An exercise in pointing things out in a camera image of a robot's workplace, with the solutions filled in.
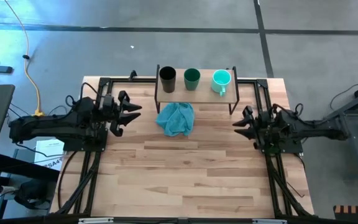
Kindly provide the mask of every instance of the teal towel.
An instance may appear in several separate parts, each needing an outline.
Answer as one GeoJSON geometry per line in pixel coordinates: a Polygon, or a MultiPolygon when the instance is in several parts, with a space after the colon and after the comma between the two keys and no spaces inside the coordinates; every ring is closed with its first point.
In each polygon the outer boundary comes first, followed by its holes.
{"type": "Polygon", "coordinates": [[[188,136],[193,130],[194,109],[189,103],[169,103],[155,120],[164,129],[164,135],[176,136],[183,133],[188,136]]]}

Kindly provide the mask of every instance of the mug handle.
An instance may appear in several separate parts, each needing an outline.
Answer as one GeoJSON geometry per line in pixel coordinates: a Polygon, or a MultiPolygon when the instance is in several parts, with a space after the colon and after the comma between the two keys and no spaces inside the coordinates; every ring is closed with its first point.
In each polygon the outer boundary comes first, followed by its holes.
{"type": "Polygon", "coordinates": [[[226,93],[226,89],[224,86],[222,86],[222,91],[219,92],[221,96],[223,96],[226,93]]]}

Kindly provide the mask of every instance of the concrete floor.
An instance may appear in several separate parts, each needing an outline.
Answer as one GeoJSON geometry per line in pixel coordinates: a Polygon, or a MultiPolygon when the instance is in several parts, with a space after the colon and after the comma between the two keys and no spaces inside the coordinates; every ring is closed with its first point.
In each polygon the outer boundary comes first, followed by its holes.
{"type": "MultiPolygon", "coordinates": [[[[10,1],[25,24],[115,27],[257,28],[252,0],[41,0],[10,1]]],[[[358,30],[357,0],[260,0],[266,29],[358,30]]],[[[0,0],[0,22],[16,23],[0,0]]],[[[241,77],[267,77],[259,34],[30,31],[29,73],[38,83],[42,109],[77,95],[85,75],[154,75],[156,64],[173,67],[237,66],[241,77]]],[[[358,83],[358,36],[267,35],[274,76],[284,78],[290,104],[305,106],[304,119],[321,119],[331,98],[358,83]]],[[[33,113],[35,91],[23,72],[22,31],[0,30],[0,84],[16,86],[13,103],[33,113]]],[[[351,99],[351,92],[334,107],[351,99]]],[[[5,126],[0,153],[14,146],[5,126]]],[[[345,180],[354,158],[345,142],[309,139],[306,175],[315,213],[334,218],[333,205],[358,205],[358,180],[345,180]]],[[[20,210],[20,206],[7,209],[20,210]]],[[[5,218],[26,212],[7,212],[5,218]]]]}

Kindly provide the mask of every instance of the wooden table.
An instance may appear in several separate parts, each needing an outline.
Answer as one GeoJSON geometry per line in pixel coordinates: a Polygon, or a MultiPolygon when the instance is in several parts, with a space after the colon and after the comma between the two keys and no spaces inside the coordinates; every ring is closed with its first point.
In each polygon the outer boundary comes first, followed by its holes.
{"type": "MultiPolygon", "coordinates": [[[[100,77],[84,77],[97,88],[100,77]]],[[[289,108],[284,80],[268,79],[272,103],[289,108]]],[[[142,115],[124,127],[122,137],[108,136],[102,153],[92,216],[272,218],[272,199],[264,156],[235,133],[246,105],[255,106],[254,89],[239,84],[240,102],[234,114],[227,105],[193,105],[195,123],[189,136],[166,137],[155,123],[151,83],[115,83],[113,95],[125,90],[142,115]]],[[[95,97],[89,88],[85,96],[95,97]]],[[[68,165],[62,182],[62,202],[80,178],[83,152],[68,165]]],[[[283,154],[287,181],[294,196],[313,213],[305,172],[299,158],[283,154]]],[[[284,211],[281,192],[280,208],[284,211]]],[[[85,206],[84,194],[82,207],[85,206]]],[[[51,212],[57,210],[57,197],[51,212]]]]}

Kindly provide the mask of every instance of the teal mug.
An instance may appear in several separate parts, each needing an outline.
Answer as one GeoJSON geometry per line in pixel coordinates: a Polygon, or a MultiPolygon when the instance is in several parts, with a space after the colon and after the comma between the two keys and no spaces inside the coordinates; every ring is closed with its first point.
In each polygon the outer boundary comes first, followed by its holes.
{"type": "Polygon", "coordinates": [[[226,88],[231,81],[231,74],[226,70],[216,70],[212,76],[212,89],[221,96],[226,94],[226,88]]]}

